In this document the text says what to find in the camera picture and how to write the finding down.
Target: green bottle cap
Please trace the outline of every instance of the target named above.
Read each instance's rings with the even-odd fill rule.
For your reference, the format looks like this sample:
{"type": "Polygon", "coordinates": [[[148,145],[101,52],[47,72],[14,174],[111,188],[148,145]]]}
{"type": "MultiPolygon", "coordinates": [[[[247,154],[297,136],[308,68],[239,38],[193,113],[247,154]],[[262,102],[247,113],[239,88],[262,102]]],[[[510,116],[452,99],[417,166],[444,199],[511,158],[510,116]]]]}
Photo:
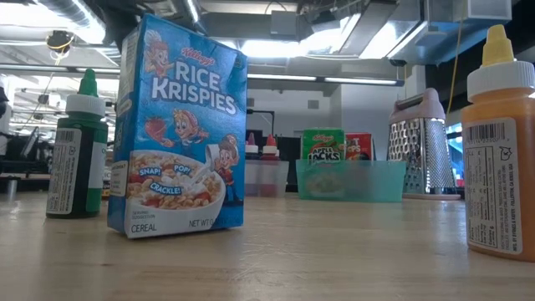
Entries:
{"type": "Polygon", "coordinates": [[[97,80],[92,69],[85,70],[84,78],[80,82],[78,94],[99,97],[97,93],[97,80]]]}

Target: barcode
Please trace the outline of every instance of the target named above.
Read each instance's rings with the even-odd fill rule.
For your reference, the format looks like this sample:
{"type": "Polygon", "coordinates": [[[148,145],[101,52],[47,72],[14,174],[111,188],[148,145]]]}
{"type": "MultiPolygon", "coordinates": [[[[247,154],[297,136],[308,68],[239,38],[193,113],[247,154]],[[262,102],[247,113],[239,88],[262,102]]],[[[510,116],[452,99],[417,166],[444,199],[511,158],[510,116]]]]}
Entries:
{"type": "Polygon", "coordinates": [[[58,142],[73,142],[74,132],[72,130],[62,130],[56,135],[56,141],[58,142]]]}
{"type": "Polygon", "coordinates": [[[471,126],[466,131],[466,142],[505,140],[505,123],[471,126]]]}

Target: table surface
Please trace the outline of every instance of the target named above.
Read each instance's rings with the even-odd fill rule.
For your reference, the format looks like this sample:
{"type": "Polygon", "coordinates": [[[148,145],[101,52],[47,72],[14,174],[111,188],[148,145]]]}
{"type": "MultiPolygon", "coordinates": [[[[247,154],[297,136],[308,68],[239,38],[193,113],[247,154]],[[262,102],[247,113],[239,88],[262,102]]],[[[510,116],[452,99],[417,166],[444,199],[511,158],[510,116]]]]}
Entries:
{"type": "Polygon", "coordinates": [[[535,264],[466,249],[463,202],[252,198],[244,227],[128,240],[45,199],[0,202],[1,300],[535,300],[535,264]]]}

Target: green squeeze bottle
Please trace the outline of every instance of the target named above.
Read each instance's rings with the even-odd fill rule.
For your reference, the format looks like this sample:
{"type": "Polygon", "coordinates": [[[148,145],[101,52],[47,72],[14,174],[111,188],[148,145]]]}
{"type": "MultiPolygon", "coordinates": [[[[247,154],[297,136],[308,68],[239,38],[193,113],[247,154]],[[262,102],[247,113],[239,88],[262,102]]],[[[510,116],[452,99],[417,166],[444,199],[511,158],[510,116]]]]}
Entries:
{"type": "Polygon", "coordinates": [[[87,69],[77,94],[67,97],[58,120],[48,187],[47,217],[99,215],[108,140],[105,103],[97,95],[94,71],[87,69]]]}

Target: cereal box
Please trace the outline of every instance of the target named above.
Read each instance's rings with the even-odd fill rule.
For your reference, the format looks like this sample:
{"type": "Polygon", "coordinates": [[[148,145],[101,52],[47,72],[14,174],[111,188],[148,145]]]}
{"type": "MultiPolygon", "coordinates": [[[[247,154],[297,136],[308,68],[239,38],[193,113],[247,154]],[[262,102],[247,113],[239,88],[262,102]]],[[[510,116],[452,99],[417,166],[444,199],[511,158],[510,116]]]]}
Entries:
{"type": "Polygon", "coordinates": [[[308,162],[344,160],[344,131],[308,129],[301,139],[301,158],[308,162]]]}
{"type": "Polygon", "coordinates": [[[345,143],[345,160],[374,159],[374,142],[370,133],[347,133],[345,143]]]}
{"type": "Polygon", "coordinates": [[[242,225],[247,58],[145,15],[119,90],[108,225],[132,238],[242,225]]]}

